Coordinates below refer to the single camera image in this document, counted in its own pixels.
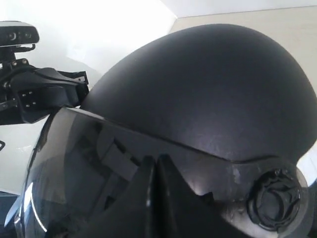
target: helmet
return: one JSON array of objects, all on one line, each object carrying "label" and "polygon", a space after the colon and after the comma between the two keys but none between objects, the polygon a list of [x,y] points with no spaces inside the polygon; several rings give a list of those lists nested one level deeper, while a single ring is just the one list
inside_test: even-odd
[{"label": "helmet", "polygon": [[313,209],[296,165],[316,121],[311,84],[269,37],[225,24],[170,34],[115,65],[81,109],[50,116],[18,230],[304,237]]}]

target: visor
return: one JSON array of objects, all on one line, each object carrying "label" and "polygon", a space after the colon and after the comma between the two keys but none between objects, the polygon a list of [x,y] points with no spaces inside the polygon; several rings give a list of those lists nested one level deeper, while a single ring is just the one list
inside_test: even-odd
[{"label": "visor", "polygon": [[[222,206],[246,202],[254,181],[269,171],[279,168],[295,176],[299,172],[282,158],[232,163],[87,111],[62,108],[47,120],[29,162],[15,222],[18,234],[22,238],[77,234],[120,198],[144,157],[162,154],[170,156],[197,196],[212,193]],[[296,229],[307,210],[307,185],[299,177],[302,205],[283,233]],[[244,227],[228,222],[240,230],[250,228],[246,225],[250,222]]]}]

